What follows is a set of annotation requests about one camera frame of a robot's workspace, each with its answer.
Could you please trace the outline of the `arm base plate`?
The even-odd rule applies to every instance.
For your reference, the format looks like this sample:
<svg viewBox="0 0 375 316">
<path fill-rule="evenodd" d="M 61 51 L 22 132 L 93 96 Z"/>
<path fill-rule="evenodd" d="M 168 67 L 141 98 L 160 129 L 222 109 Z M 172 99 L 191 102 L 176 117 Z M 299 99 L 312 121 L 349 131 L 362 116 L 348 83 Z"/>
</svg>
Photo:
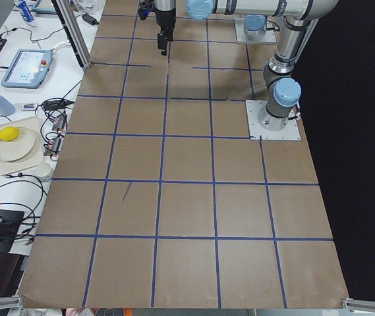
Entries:
<svg viewBox="0 0 375 316">
<path fill-rule="evenodd" d="M 300 141 L 294 109 L 285 118 L 275 118 L 267 112 L 266 100 L 246 100 L 249 138 L 251 140 Z"/>
<path fill-rule="evenodd" d="M 275 45 L 275 27 L 267 16 L 249 14 L 234 19 L 237 43 Z"/>
</svg>

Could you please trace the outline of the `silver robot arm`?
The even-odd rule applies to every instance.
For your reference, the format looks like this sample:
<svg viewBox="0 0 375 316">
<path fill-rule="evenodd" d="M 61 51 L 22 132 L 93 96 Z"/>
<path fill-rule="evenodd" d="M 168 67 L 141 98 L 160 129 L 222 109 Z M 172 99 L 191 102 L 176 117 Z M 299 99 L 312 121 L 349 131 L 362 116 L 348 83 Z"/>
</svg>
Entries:
<svg viewBox="0 0 375 316">
<path fill-rule="evenodd" d="M 310 25 L 309 20 L 283 17 L 283 27 L 280 29 L 274 56 L 263 68 L 269 100 L 259 111 L 258 122 L 266 130 L 283 130 L 289 121 L 289 113 L 299 103 L 301 86 L 292 79 L 291 73 Z"/>
<path fill-rule="evenodd" d="M 211 14 L 259 14 L 284 16 L 286 25 L 281 31 L 275 57 L 284 61 L 293 60 L 311 20 L 327 15 L 337 1 L 186 1 L 185 7 L 193 20 L 205 20 Z M 143 1 L 138 5 L 138 15 L 145 20 L 155 13 L 161 27 L 158 49 L 166 54 L 166 42 L 172 40 L 176 21 L 175 1 Z"/>
</svg>

